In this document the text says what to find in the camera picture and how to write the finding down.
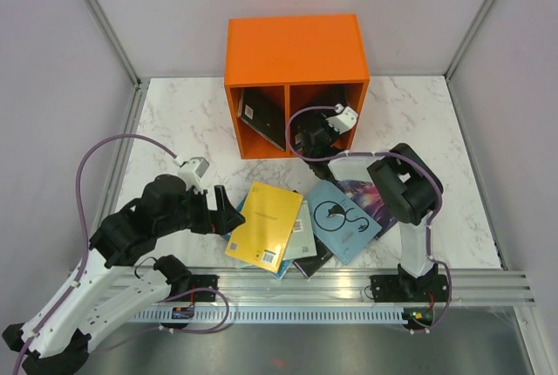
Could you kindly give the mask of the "pale green plastic file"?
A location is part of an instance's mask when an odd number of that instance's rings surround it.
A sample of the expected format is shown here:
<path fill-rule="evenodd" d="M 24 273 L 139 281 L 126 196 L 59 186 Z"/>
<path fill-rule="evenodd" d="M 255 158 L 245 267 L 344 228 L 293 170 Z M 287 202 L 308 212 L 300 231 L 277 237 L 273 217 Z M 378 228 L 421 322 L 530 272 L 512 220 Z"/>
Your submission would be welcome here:
<path fill-rule="evenodd" d="M 293 225 L 284 260 L 296 260 L 316 255 L 316 242 L 307 201 L 303 201 Z"/>

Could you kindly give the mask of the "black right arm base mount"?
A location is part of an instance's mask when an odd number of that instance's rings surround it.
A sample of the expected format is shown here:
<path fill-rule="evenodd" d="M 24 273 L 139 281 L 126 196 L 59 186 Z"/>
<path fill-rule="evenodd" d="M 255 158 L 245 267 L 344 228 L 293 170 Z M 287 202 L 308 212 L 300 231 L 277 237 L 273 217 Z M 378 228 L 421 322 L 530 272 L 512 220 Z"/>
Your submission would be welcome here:
<path fill-rule="evenodd" d="M 442 303 L 449 297 L 449 284 L 445 275 L 419 283 L 398 275 L 373 275 L 364 292 L 376 303 Z"/>

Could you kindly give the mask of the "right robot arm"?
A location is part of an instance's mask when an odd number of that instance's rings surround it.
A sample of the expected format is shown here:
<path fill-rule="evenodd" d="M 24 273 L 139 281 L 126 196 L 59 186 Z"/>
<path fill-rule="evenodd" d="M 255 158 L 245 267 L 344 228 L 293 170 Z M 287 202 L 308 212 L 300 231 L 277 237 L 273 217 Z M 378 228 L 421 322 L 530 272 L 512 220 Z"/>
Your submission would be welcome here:
<path fill-rule="evenodd" d="M 419 299 L 430 289 L 428 276 L 437 268 L 432 256 L 432 221 L 442 207 L 443 185 L 407 143 L 383 152 L 335 148 L 335 142 L 353 130 L 357 119 L 356 111 L 341 104 L 303 108 L 286 122 L 287 148 L 321 178 L 375 186 L 399 223 L 399 292 L 408 299 Z"/>

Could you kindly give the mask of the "navy blue hardcover book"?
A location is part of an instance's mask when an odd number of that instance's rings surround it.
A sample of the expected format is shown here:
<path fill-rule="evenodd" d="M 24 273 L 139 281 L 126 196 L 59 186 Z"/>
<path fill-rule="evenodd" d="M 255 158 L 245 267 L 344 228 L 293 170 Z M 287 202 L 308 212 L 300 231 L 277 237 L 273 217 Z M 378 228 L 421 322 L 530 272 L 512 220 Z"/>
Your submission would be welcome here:
<path fill-rule="evenodd" d="M 311 106 L 328 106 L 329 109 L 316 109 L 310 114 L 314 118 L 326 119 L 336 115 L 335 106 L 347 104 L 344 85 L 328 85 L 319 89 L 311 98 Z"/>

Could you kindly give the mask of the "yellow paperback book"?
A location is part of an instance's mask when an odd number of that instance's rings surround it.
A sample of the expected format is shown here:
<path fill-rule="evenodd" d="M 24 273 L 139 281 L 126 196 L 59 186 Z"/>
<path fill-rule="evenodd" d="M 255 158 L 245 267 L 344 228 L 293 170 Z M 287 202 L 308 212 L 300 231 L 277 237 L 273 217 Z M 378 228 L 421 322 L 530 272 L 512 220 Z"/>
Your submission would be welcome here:
<path fill-rule="evenodd" d="M 232 231 L 225 255 L 276 273 L 302 203 L 297 192 L 253 182 L 241 210 L 245 223 Z"/>

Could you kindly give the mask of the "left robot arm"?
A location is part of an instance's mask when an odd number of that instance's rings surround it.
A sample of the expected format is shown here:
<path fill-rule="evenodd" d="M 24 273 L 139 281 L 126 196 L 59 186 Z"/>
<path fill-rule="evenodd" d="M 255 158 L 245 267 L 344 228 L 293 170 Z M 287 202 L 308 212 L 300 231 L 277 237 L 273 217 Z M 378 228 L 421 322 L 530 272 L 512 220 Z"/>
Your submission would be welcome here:
<path fill-rule="evenodd" d="M 13 371 L 74 374 L 107 336 L 147 306 L 187 299 L 195 292 L 216 296 L 216 289 L 192 283 L 187 266 L 167 255 L 156 259 L 131 286 L 105 303 L 100 301 L 160 238 L 182 230 L 225 235 L 244 224 L 225 187 L 215 186 L 214 193 L 217 208 L 212 210 L 206 191 L 163 174 L 145 186 L 141 197 L 108 215 L 89 241 L 86 256 L 55 296 L 34 318 L 3 331 L 4 342 L 18 354 Z"/>

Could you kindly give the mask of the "dark green hardcover book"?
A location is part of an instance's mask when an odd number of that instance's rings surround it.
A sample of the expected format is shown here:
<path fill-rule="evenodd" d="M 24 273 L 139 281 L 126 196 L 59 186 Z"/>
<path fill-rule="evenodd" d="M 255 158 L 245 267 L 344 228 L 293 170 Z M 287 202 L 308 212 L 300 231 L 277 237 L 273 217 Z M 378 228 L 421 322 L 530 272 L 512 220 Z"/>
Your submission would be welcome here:
<path fill-rule="evenodd" d="M 284 111 L 262 88 L 242 89 L 237 118 L 276 148 L 286 150 Z"/>

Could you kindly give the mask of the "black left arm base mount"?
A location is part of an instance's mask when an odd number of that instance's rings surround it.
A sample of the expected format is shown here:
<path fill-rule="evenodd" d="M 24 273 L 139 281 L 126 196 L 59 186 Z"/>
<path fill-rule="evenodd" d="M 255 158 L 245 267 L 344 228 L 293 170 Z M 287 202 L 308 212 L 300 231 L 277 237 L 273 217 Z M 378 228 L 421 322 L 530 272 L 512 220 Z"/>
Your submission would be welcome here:
<path fill-rule="evenodd" d="M 171 302 L 193 306 L 197 303 L 210 303 L 216 298 L 213 290 L 218 289 L 219 277 L 215 274 L 191 275 L 186 282 L 172 287 Z"/>

